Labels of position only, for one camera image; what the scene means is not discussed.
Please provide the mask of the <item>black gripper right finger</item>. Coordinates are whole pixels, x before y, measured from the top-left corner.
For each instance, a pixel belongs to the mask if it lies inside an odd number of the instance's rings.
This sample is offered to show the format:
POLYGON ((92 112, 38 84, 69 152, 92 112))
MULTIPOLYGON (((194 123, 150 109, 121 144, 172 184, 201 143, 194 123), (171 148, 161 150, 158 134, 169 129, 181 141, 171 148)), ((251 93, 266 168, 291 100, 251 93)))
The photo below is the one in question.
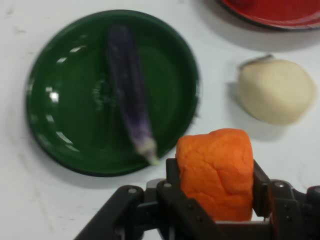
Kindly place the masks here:
POLYGON ((320 187, 306 193, 289 182, 269 179, 254 161, 253 210, 269 219, 275 240, 318 240, 320 238, 320 187))

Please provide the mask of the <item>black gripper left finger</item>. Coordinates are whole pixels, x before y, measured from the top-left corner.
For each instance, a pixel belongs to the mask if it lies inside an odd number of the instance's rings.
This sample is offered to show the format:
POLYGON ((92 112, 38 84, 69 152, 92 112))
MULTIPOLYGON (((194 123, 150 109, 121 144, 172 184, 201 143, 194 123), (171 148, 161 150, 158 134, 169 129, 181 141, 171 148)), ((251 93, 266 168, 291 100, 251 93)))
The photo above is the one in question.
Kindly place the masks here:
POLYGON ((177 160, 166 161, 166 178, 119 187, 76 236, 77 240, 141 240, 156 229, 163 240, 225 240, 193 198, 180 189, 177 160))

